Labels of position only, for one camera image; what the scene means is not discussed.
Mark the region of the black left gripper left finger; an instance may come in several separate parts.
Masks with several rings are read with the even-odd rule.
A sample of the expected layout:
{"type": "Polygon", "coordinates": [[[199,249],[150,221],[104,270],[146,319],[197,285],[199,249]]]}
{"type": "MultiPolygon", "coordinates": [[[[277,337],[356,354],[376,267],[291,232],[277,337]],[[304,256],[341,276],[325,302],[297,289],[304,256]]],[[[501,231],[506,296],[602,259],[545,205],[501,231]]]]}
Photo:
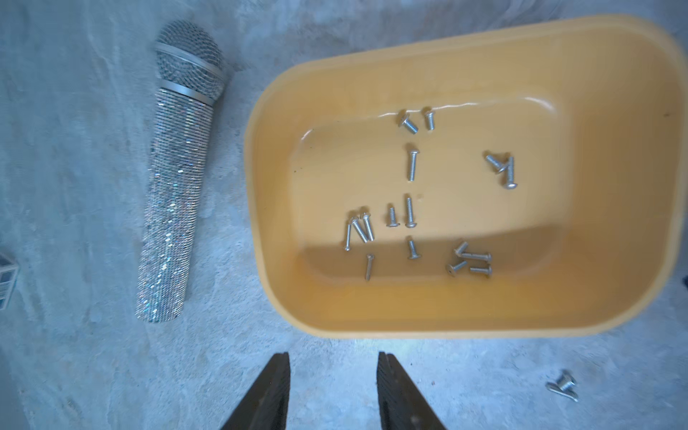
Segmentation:
{"type": "Polygon", "coordinates": [[[274,354],[222,426],[226,429],[276,429],[287,425],[290,356],[274,354]]]}

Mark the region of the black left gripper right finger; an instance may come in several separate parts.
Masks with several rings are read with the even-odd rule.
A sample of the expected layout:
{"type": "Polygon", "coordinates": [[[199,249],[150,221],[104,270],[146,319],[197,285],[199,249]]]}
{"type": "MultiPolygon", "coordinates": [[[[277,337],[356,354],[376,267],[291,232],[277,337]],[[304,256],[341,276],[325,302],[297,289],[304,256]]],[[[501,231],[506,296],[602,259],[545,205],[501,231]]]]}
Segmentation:
{"type": "Polygon", "coordinates": [[[444,424],[393,354],[379,353],[376,385],[383,429],[445,430],[444,424]]]}

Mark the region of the yellow plastic storage box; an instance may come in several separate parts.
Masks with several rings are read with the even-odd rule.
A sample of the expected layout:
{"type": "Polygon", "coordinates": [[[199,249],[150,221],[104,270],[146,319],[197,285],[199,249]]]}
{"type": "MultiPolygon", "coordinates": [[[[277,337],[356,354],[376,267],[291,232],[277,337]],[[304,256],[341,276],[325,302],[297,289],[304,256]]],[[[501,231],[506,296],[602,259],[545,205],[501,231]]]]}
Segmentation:
{"type": "Polygon", "coordinates": [[[687,57],[648,21],[600,15],[301,64],[256,103],[245,171],[261,283],[303,331],[599,333],[643,310],[677,261],[687,57]],[[515,189],[488,153],[514,156],[515,189]],[[352,228],[346,252],[363,212],[374,241],[352,228]],[[457,256],[463,241],[492,262],[457,256]],[[469,272],[487,265],[490,278],[469,272]]]}

